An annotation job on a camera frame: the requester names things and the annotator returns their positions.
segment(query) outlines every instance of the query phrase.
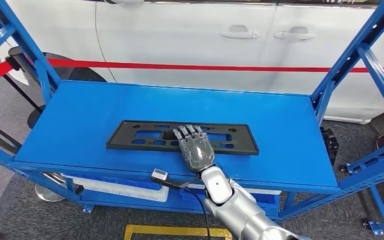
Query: car door handle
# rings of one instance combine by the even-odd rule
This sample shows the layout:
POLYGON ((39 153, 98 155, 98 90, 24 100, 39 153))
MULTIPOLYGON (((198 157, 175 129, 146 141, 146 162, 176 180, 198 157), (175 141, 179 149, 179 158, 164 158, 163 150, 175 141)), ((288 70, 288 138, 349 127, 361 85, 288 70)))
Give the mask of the car door handle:
POLYGON ((287 31, 277 31, 274 33, 274 37, 277 39, 287 40, 308 40, 316 37, 313 33, 292 33, 287 31))
POLYGON ((231 25, 228 31, 220 32, 223 37, 235 39, 255 39, 260 36, 260 33, 254 30, 249 30, 245 25, 231 25))
POLYGON ((310 33, 309 28, 306 26, 292 26, 287 31, 275 32, 274 37, 286 40, 308 40, 315 38, 316 35, 314 33, 310 33))

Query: blue shelf top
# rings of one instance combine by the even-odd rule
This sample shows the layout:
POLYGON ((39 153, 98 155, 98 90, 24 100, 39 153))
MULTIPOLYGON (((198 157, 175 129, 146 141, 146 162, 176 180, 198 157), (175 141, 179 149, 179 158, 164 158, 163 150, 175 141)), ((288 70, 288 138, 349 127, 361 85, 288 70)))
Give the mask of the blue shelf top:
POLYGON ((251 188, 339 191, 307 95, 63 81, 14 164, 135 179, 155 168, 176 180, 193 176, 178 152, 106 149, 123 120, 248 124, 259 155, 216 155, 231 178, 251 188))

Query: silver robotic arm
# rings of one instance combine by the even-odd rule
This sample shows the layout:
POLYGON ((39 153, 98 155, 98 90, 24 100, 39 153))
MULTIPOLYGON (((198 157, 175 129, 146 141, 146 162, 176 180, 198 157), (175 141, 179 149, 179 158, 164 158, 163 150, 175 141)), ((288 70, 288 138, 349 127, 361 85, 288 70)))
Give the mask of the silver robotic arm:
POLYGON ((270 220, 256 199, 214 165, 214 149, 199 126, 174 129, 189 170, 205 185, 205 208, 239 240, 308 240, 270 220))

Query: white car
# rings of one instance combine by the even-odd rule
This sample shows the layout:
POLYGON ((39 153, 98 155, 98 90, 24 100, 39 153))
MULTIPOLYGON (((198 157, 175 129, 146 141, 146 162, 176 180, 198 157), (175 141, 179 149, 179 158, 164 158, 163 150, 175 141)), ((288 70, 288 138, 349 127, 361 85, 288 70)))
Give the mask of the white car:
MULTIPOLYGON (((376 8, 357 0, 107 1, 7 0, 40 49, 54 56, 213 66, 329 68, 376 8)), ((372 49, 384 66, 384 34, 372 49)), ((312 93, 326 74, 93 70, 108 82, 298 94, 312 93)), ((325 119, 364 124, 383 112, 369 74, 350 73, 333 92, 325 119)))

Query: blue metal shelf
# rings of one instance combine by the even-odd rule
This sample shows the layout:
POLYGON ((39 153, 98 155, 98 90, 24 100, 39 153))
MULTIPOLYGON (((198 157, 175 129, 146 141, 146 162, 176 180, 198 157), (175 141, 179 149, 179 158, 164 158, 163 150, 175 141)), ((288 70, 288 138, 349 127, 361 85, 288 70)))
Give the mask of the blue metal shelf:
MULTIPOLYGON (((337 182, 319 130, 332 92, 359 60, 384 98, 384 69, 370 49, 384 32, 384 0, 311 95, 61 81, 4 0, 0 23, 0 44, 12 36, 22 48, 20 64, 39 80, 46 103, 18 154, 0 150, 0 164, 84 206, 87 213, 94 205, 200 211, 197 204, 183 204, 174 191, 164 203, 89 190, 77 195, 72 182, 66 188, 41 173, 148 179, 160 168, 174 180, 192 177, 178 153, 107 150, 105 143, 122 120, 248 124, 260 154, 218 154, 217 161, 243 187, 289 191, 285 206, 274 216, 279 220, 363 189, 375 192, 384 182, 384 147, 349 163, 351 175, 337 182), (290 142, 295 136, 300 139, 290 142), (296 192, 315 194, 294 204, 296 192)), ((375 225, 384 228, 384 223, 375 225)))
POLYGON ((14 161, 26 163, 30 170, 31 164, 41 164, 90 173, 123 171, 130 179, 149 180, 155 168, 177 180, 194 177, 178 152, 106 149, 105 143, 123 120, 248 124, 262 151, 259 155, 217 154, 231 178, 249 188, 339 191, 305 95, 63 81, 14 161), (288 144, 285 151, 292 131, 301 139, 288 144), (317 171, 297 174, 308 165, 317 171))

